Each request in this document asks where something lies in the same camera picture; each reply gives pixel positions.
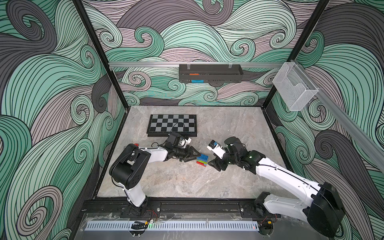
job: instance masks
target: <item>white vent strip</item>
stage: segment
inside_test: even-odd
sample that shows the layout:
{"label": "white vent strip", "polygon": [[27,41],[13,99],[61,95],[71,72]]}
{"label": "white vent strip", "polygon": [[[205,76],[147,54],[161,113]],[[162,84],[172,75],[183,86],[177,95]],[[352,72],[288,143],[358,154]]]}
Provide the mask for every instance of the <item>white vent strip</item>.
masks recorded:
{"label": "white vent strip", "polygon": [[[85,231],[129,231],[134,221],[88,221]],[[177,221],[150,225],[146,231],[259,231],[253,221]]]}

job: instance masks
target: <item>marble table surface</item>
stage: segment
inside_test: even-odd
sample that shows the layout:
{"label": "marble table surface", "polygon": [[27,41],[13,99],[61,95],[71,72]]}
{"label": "marble table surface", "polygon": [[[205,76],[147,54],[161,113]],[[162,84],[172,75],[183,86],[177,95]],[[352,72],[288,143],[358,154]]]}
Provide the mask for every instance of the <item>marble table surface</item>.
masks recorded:
{"label": "marble table surface", "polygon": [[[259,107],[133,106],[108,170],[129,143],[150,147],[153,142],[166,140],[166,137],[147,137],[151,114],[196,114],[197,137],[191,138],[190,145],[207,155],[209,160],[214,159],[213,153],[207,149],[211,140],[223,145],[225,139],[236,136],[246,144],[248,151],[257,150],[285,167]],[[229,165],[226,171],[219,172],[213,167],[198,165],[196,161],[184,163],[177,159],[148,164],[140,184],[150,197],[256,198],[262,191],[294,197],[274,182],[236,165]],[[112,184],[107,171],[98,196],[117,197],[125,196],[125,193]]]}

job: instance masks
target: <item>wall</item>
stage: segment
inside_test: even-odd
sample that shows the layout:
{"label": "wall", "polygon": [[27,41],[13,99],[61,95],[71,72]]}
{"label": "wall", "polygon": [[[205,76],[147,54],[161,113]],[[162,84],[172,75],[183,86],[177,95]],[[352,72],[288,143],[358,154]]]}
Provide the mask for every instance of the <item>wall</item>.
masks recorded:
{"label": "wall", "polygon": [[1,239],[68,239],[123,109],[71,0],[0,3]]}
{"label": "wall", "polygon": [[[359,2],[325,10],[297,60],[384,149],[384,2]],[[291,112],[276,93],[267,113],[294,171],[338,189],[347,216],[337,239],[383,239],[384,174],[319,99]]]}
{"label": "wall", "polygon": [[[83,3],[109,61],[284,62],[317,5],[316,0]],[[130,105],[260,106],[277,69],[244,70],[242,83],[209,85],[180,84],[177,68],[115,69]]]}

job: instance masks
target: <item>wire basket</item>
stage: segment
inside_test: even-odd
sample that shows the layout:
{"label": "wire basket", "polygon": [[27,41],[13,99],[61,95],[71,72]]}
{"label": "wire basket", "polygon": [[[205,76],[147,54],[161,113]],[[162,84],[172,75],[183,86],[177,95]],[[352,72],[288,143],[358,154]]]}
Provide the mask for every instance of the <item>wire basket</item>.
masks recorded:
{"label": "wire basket", "polygon": [[296,63],[284,63],[272,82],[290,111],[302,110],[319,91]]}

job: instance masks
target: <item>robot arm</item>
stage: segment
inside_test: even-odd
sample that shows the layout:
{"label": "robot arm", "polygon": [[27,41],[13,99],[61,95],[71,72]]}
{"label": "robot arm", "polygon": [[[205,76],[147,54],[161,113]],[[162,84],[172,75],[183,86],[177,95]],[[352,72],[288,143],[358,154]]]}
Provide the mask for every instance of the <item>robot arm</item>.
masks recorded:
{"label": "robot arm", "polygon": [[147,197],[141,189],[140,179],[147,164],[171,158],[188,162],[200,157],[201,154],[189,146],[190,142],[189,137],[171,132],[168,139],[155,148],[139,148],[129,144],[112,164],[109,174],[123,188],[128,202],[136,207],[138,215],[142,215],[143,209],[145,211],[146,208]]}
{"label": "robot arm", "polygon": [[253,174],[268,178],[298,198],[277,197],[263,192],[255,200],[255,208],[259,208],[256,212],[259,212],[261,217],[267,213],[294,217],[308,222],[321,234],[334,237],[345,215],[343,203],[335,187],[327,182],[320,185],[294,174],[260,152],[247,151],[236,137],[230,137],[224,143],[226,147],[221,147],[212,140],[207,146],[216,156],[208,165],[221,171],[225,170],[228,164],[236,164]]}

